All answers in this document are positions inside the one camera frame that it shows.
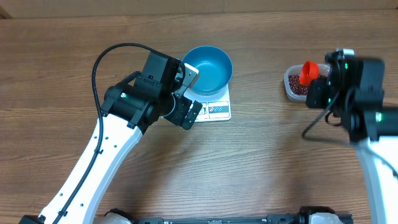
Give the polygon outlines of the red measuring scoop blue handle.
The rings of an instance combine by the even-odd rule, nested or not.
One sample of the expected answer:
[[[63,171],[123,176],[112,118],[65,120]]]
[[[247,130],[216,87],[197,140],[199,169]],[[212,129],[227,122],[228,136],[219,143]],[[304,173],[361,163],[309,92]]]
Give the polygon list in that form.
[[[319,66],[312,61],[306,61],[300,71],[299,82],[301,85],[309,86],[319,76]]]

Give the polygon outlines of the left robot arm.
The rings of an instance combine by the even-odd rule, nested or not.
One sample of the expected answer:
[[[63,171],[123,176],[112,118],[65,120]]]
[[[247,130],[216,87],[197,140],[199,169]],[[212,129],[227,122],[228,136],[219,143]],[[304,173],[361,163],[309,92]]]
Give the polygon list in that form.
[[[68,179],[39,215],[21,223],[134,223],[114,208],[96,217],[98,206],[125,157],[160,117],[190,129],[201,103],[183,94],[199,71],[177,58],[151,52],[144,69],[107,89],[92,137]]]

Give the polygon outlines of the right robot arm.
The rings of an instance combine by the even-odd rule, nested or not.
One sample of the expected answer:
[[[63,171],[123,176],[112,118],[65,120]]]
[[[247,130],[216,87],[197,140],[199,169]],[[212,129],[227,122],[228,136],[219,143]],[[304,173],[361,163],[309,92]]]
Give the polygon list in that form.
[[[333,59],[328,78],[308,89],[306,105],[334,113],[347,130],[363,170],[372,223],[397,223],[397,108],[383,104],[381,59]]]

